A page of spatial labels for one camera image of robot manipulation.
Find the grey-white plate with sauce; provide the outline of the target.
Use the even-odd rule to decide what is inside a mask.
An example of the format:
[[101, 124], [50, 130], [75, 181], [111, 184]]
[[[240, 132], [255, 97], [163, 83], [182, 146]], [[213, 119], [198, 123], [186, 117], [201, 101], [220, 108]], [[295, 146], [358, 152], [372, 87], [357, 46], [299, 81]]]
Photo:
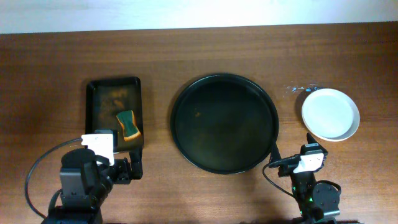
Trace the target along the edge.
[[361, 121], [355, 102], [345, 93], [331, 88], [311, 92], [302, 104], [301, 115], [314, 136], [331, 142], [350, 138]]

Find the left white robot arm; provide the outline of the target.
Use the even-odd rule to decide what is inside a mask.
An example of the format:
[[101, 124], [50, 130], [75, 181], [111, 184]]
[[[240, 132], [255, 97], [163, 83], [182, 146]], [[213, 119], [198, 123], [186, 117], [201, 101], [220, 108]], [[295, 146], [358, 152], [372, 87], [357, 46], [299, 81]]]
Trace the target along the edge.
[[82, 148], [61, 159], [62, 188], [53, 195], [44, 223], [103, 223], [101, 206], [115, 184], [130, 184], [143, 176], [142, 144], [128, 149], [130, 158], [115, 159], [115, 130], [102, 129], [81, 136]]

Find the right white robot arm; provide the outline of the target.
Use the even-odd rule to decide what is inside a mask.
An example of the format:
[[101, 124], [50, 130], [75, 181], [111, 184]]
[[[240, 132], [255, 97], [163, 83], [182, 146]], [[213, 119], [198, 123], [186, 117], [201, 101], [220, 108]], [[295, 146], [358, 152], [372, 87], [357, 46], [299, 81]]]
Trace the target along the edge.
[[328, 151], [311, 134], [300, 152], [281, 160], [278, 176], [289, 176], [292, 195], [298, 204], [300, 216], [292, 223], [336, 223], [341, 187], [329, 180], [317, 180], [315, 173], [323, 168]]

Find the green and orange sponge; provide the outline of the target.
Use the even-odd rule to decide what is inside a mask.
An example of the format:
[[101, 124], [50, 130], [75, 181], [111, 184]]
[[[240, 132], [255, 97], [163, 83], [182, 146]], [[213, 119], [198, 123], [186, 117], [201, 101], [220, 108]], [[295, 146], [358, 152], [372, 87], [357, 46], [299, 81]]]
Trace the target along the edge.
[[122, 128], [125, 141], [132, 141], [141, 136], [133, 110], [122, 111], [116, 115], [116, 118]]

